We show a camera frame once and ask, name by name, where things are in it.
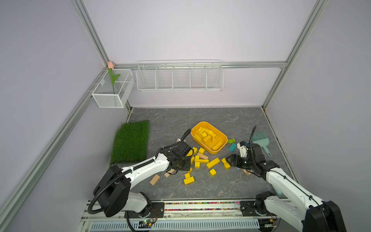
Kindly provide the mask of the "yellow plastic tub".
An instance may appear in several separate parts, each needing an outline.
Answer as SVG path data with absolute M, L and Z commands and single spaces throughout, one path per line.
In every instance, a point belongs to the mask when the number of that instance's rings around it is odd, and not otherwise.
M 227 144 L 227 136 L 206 121 L 198 123 L 191 129 L 191 135 L 203 149 L 210 154 L 217 154 Z

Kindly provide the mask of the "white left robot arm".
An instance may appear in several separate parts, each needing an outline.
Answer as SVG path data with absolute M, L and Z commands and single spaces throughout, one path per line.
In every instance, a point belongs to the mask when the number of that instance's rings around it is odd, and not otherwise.
M 189 171 L 189 153 L 194 154 L 194 149 L 180 141 L 159 148 L 155 156 L 138 164 L 123 168 L 111 166 L 94 189 L 94 198 L 90 201 L 87 212 L 91 215 L 103 212 L 108 218 L 122 210 L 133 211 L 140 217 L 150 215 L 153 210 L 152 201 L 145 193 L 134 193 L 131 189 L 160 172 Z

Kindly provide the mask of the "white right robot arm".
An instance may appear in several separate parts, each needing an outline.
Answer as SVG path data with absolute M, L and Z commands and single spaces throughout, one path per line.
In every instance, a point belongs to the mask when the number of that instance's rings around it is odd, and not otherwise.
M 242 146 L 240 154 L 232 154 L 226 162 L 262 178 L 281 191 L 290 202 L 281 200 L 271 191 L 256 195 L 249 206 L 241 203 L 241 211 L 254 211 L 260 216 L 276 215 L 299 232 L 345 232 L 346 226 L 340 208 L 332 201 L 323 201 L 313 195 L 272 160 L 266 160 L 258 144 Z

